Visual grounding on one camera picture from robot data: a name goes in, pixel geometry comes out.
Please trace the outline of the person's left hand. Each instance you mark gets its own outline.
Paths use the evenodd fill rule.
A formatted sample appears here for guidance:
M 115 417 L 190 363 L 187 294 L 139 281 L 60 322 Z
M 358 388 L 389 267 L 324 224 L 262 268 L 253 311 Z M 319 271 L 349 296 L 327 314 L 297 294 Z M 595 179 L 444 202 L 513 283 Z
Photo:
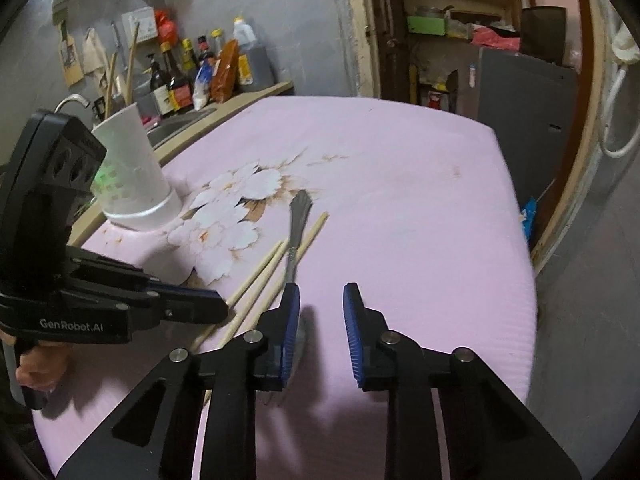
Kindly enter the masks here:
M 52 391 L 67 372 L 72 354 L 70 344 L 40 341 L 18 359 L 13 375 L 22 387 Z

